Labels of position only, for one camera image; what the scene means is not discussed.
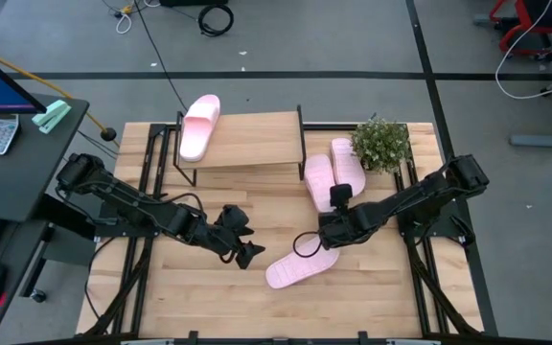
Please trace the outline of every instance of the wooden platform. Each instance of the wooden platform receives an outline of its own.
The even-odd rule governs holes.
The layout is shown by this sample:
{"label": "wooden platform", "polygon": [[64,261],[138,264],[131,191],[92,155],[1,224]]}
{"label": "wooden platform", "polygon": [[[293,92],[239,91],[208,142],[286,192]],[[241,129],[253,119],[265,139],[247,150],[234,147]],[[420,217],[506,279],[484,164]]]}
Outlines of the wooden platform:
{"label": "wooden platform", "polygon": [[296,111],[289,111],[220,116],[205,156],[193,163],[180,159],[178,166],[205,169],[301,161],[300,120]]}
{"label": "wooden platform", "polygon": [[[135,186],[149,126],[126,125],[116,164],[115,175]],[[436,137],[432,124],[408,126],[418,175],[423,177],[442,165]],[[334,131],[305,134],[309,156],[328,153],[333,138],[349,135]],[[142,337],[186,337],[190,330],[199,331],[200,337],[218,338],[341,338],[357,337],[360,330],[371,337],[421,334],[406,250],[394,218],[367,243],[342,248],[332,269],[295,286],[274,290],[265,282],[265,269],[290,252],[297,234],[317,227],[317,213],[304,182],[298,179],[297,167],[286,164],[206,169],[199,177],[201,187],[193,189],[185,186],[172,167],[171,155],[168,159],[164,192],[173,196],[194,190],[211,221],[224,203],[240,205],[250,217],[249,226],[256,230],[249,239],[267,250],[247,270],[240,270],[235,264],[222,264],[204,249],[184,246],[164,236],[157,238],[150,262]],[[365,191],[352,204],[380,200],[395,191],[392,175],[369,173]],[[482,329],[463,249],[445,239],[433,239],[432,243],[445,293],[475,328]],[[88,290],[98,311],[104,311],[118,291],[126,247],[127,240],[113,241],[93,264]],[[437,331],[433,303],[427,299],[432,330]],[[135,299],[132,296],[128,301],[124,330],[129,329]],[[95,316],[85,301],[78,332],[94,322]]]}

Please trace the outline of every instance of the pink slide sandal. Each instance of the pink slide sandal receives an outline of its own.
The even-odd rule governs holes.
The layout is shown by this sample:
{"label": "pink slide sandal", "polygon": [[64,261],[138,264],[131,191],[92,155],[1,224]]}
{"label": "pink slide sandal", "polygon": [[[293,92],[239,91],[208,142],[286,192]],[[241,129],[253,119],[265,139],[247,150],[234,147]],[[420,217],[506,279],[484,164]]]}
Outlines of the pink slide sandal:
{"label": "pink slide sandal", "polygon": [[359,158],[353,152],[351,140],[338,138],[332,140],[332,159],[335,182],[348,183],[353,189],[353,196],[358,196],[365,187],[365,172]]}
{"label": "pink slide sandal", "polygon": [[[320,239],[317,236],[300,245],[297,251],[302,255],[309,255],[316,250],[319,243]],[[267,284],[272,288],[286,288],[330,268],[339,256],[338,248],[325,250],[322,246],[309,258],[302,258],[292,252],[267,268],[265,272]]]}
{"label": "pink slide sandal", "polygon": [[203,158],[208,148],[210,136],[220,115],[220,100],[215,95],[201,96],[191,104],[184,116],[180,157],[187,162]]}
{"label": "pink slide sandal", "polygon": [[327,154],[317,154],[306,160],[304,181],[318,212],[332,211],[330,188],[335,182],[332,162]]}

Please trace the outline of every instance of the concrete floor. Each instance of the concrete floor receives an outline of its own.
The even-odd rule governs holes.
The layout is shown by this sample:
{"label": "concrete floor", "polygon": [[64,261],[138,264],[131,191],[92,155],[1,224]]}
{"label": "concrete floor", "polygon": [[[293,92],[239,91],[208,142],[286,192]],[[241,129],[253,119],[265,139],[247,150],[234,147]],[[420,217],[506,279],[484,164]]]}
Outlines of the concrete floor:
{"label": "concrete floor", "polygon": [[[474,13],[488,12],[494,2],[414,1],[434,73],[457,73],[463,79],[495,71],[502,57],[498,36],[471,23]],[[186,105],[215,93],[223,113],[302,104],[307,121],[363,121],[378,112],[392,120],[435,123],[405,1],[231,0],[230,7],[236,23],[219,38],[200,35],[196,23],[173,10],[143,11],[168,71],[414,74],[411,80],[361,75],[316,79],[303,73],[287,79],[175,79]],[[139,16],[133,16],[128,34],[116,34],[115,25],[99,0],[9,0],[0,13],[0,56],[32,72],[160,72],[158,64],[152,66],[158,59]],[[541,67],[513,58],[503,72],[550,74],[552,63]],[[171,121],[181,109],[166,80],[111,77],[52,81],[91,102],[92,113],[119,133],[125,122]],[[34,81],[20,83],[32,92],[52,93]],[[513,93],[531,94],[546,82],[504,85]],[[492,181],[484,195],[471,200],[470,209],[498,331],[552,339],[552,149],[513,148],[507,142],[512,133],[551,133],[552,97],[515,101],[494,82],[480,80],[439,80],[437,89],[455,152],[474,154]],[[81,128],[99,134],[88,120]],[[72,143],[73,151],[103,156],[81,137]],[[114,166],[111,159],[104,161]],[[82,204],[96,212],[95,203]],[[55,248],[67,241],[58,239]],[[79,263],[86,261],[92,244],[77,241],[75,246],[83,253]],[[49,300],[14,299],[0,327],[0,344],[72,335],[86,274],[81,264],[47,264],[38,286]]]}

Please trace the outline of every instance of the green plant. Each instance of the green plant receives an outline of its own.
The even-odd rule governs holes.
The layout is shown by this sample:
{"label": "green plant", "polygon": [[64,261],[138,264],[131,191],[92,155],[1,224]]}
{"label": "green plant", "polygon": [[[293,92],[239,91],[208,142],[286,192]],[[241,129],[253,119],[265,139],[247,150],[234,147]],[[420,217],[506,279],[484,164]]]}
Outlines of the green plant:
{"label": "green plant", "polygon": [[357,125],[351,139],[353,150],[367,171],[394,173],[403,160],[410,159],[404,125],[373,118]]}

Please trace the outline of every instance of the white cable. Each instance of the white cable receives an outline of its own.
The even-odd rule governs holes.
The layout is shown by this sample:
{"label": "white cable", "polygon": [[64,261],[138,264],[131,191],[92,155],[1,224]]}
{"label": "white cable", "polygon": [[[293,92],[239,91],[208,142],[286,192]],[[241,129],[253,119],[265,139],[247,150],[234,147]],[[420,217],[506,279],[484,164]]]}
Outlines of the white cable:
{"label": "white cable", "polygon": [[161,3],[156,4],[156,5],[151,5],[150,1],[152,1],[152,0],[144,0],[144,5],[146,5],[148,7],[159,7],[159,6],[161,6]]}
{"label": "white cable", "polygon": [[539,93],[537,95],[531,95],[531,96],[515,96],[515,95],[512,95],[510,94],[508,91],[506,91],[504,89],[504,87],[502,86],[502,84],[499,82],[499,70],[502,68],[502,65],[504,64],[504,61],[506,61],[506,58],[508,58],[508,56],[510,55],[510,53],[513,51],[513,48],[515,48],[515,46],[517,45],[517,43],[525,37],[525,35],[527,35],[529,32],[531,32],[535,27],[536,25],[538,25],[538,23],[541,22],[542,18],[544,17],[544,15],[548,12],[548,9],[549,7],[551,7],[551,4],[552,4],[552,0],[549,0],[548,2],[548,5],[546,5],[546,8],[544,9],[544,11],[542,12],[542,14],[540,15],[540,17],[538,18],[538,20],[536,20],[536,23],[534,23],[534,25],[532,25],[529,29],[527,29],[527,31],[525,33],[523,33],[516,41],[515,43],[513,43],[513,45],[511,45],[510,49],[508,50],[508,52],[506,53],[506,55],[504,55],[504,58],[502,59],[501,62],[499,62],[499,66],[497,66],[497,70],[495,71],[495,81],[497,82],[497,86],[499,86],[499,88],[502,90],[502,92],[510,97],[510,98],[513,98],[515,100],[531,100],[531,99],[535,99],[537,97],[541,97],[541,96],[544,96],[544,95],[548,95],[548,94],[552,94],[552,90],[548,90],[548,91],[544,91],[542,93]]}
{"label": "white cable", "polygon": [[[123,23],[125,21],[125,19],[127,19],[129,21],[129,26],[121,31],[121,23]],[[116,24],[116,32],[119,33],[119,34],[126,34],[129,30],[131,30],[131,25],[133,24],[133,22],[131,22],[131,17],[124,14],[124,13],[121,13],[121,19],[119,19],[119,22],[118,24]]]}

